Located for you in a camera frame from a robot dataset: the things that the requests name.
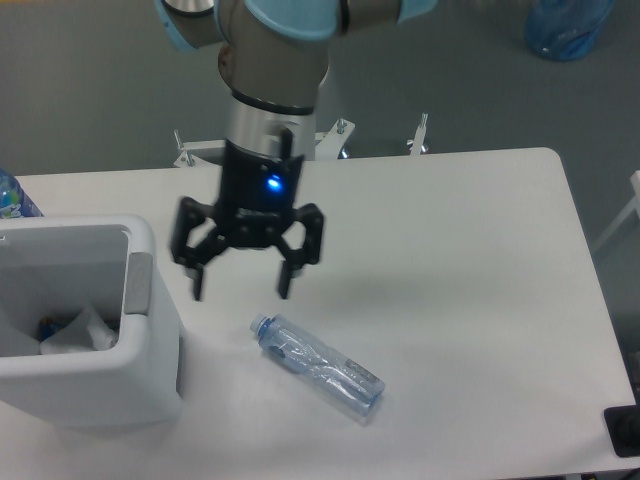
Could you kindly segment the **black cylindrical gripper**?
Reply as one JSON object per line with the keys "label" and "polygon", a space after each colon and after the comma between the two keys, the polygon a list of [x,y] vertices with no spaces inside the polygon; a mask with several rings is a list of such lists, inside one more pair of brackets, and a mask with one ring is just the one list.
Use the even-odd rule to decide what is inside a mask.
{"label": "black cylindrical gripper", "polygon": [[[215,205],[188,196],[179,200],[169,249],[173,262],[192,280],[196,301],[202,300],[205,267],[228,248],[276,247],[283,256],[276,288],[282,299],[288,298],[292,280],[305,265],[320,262],[324,214],[314,203],[294,209],[304,157],[292,150],[291,139],[277,141],[274,155],[227,141]],[[215,225],[191,245],[191,234],[207,220]],[[302,244],[296,249],[283,237],[294,222],[304,227]]]}

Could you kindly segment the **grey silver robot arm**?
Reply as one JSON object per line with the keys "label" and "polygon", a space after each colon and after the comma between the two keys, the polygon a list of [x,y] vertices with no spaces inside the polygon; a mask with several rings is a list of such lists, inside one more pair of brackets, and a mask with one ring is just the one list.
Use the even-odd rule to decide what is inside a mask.
{"label": "grey silver robot arm", "polygon": [[219,194],[185,197],[170,241],[173,261],[202,295],[209,262],[229,249],[277,249],[278,294],[321,258],[324,216],[295,203],[315,157],[315,109],[333,39],[430,12],[430,1],[159,1],[167,36],[182,51],[218,45],[232,102]]}

